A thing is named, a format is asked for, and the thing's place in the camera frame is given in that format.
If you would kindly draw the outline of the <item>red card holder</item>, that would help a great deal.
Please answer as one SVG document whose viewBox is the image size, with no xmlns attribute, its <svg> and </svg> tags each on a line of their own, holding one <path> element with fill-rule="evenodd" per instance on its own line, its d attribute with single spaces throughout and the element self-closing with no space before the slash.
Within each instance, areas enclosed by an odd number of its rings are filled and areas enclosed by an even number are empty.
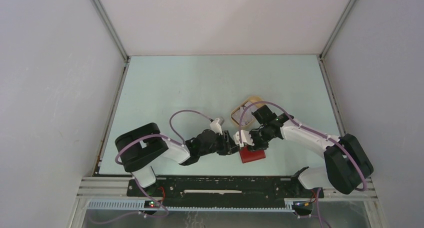
<svg viewBox="0 0 424 228">
<path fill-rule="evenodd" d="M 266 158 L 266 154 L 263 150 L 249 151 L 246 147 L 239 151 L 239 155 L 243 164 Z"/>
</svg>

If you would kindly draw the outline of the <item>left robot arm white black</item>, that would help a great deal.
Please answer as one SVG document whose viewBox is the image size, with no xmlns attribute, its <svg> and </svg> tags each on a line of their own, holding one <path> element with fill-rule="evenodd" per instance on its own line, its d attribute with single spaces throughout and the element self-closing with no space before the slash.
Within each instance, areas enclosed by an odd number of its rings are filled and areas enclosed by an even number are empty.
<svg viewBox="0 0 424 228">
<path fill-rule="evenodd" d="M 139 184 L 138 189 L 145 196 L 153 196 L 158 190 L 157 177 L 151 163 L 159 157 L 181 166 L 190 166 L 202 156 L 227 156 L 240 151 L 239 145 L 227 130 L 216 132 L 205 129 L 180 143 L 162 134 L 154 122 L 118 136 L 114 143 L 118 151 L 115 162 L 134 177 Z"/>
</svg>

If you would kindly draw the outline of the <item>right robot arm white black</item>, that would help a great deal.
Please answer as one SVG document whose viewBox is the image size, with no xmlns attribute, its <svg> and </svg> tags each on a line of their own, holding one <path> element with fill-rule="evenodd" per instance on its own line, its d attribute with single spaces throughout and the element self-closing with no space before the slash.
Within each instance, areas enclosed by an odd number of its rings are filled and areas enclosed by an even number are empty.
<svg viewBox="0 0 424 228">
<path fill-rule="evenodd" d="M 324 160 L 324 166 L 304 167 L 293 175 L 291 192 L 304 197 L 312 189 L 334 188 L 349 195 L 368 188 L 366 179 L 374 172 L 359 140 L 352 134 L 330 135 L 304 125 L 292 115 L 276 115 L 264 105 L 252 113 L 260 127 L 242 131 L 243 143 L 250 151 L 266 150 L 270 141 L 296 142 Z"/>
</svg>

